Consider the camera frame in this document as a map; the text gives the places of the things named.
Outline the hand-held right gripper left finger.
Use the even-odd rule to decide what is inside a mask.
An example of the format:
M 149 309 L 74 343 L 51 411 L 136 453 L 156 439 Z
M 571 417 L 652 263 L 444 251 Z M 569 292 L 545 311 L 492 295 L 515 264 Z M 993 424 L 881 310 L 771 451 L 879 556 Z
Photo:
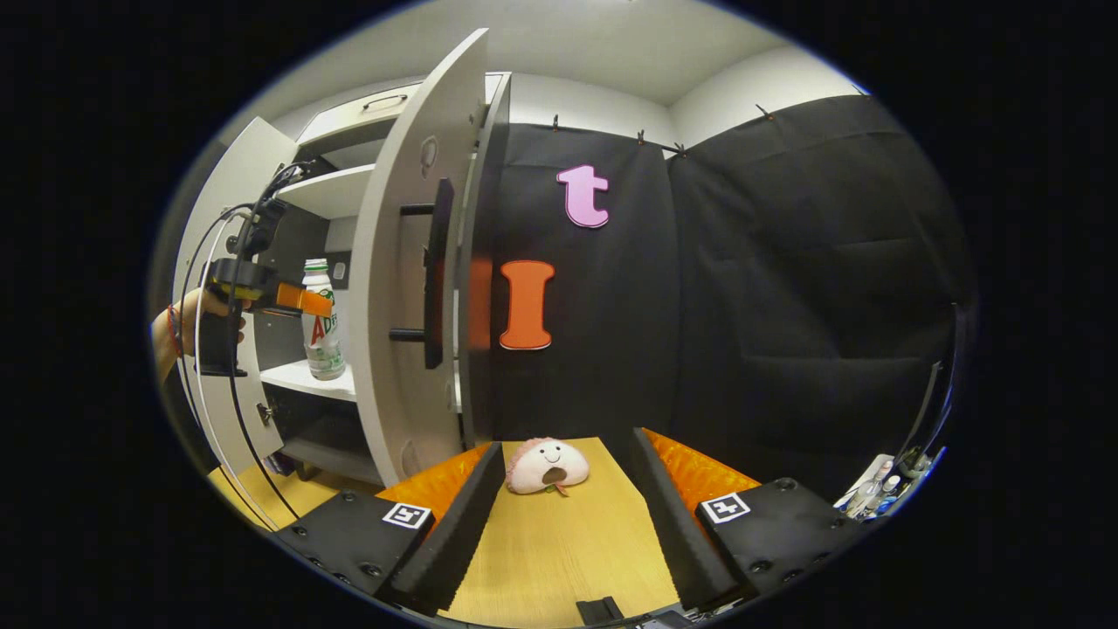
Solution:
M 504 482 L 503 447 L 479 446 L 379 496 L 340 490 L 277 543 L 385 606 L 434 617 L 451 609 Z

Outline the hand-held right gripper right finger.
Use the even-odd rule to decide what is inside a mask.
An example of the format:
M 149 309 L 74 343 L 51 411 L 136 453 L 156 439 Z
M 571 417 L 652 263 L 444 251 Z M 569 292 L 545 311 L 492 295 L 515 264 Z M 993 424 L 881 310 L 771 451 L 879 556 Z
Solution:
M 681 604 L 698 612 L 781 591 L 874 530 L 805 483 L 754 482 L 645 427 L 631 433 L 631 477 Z

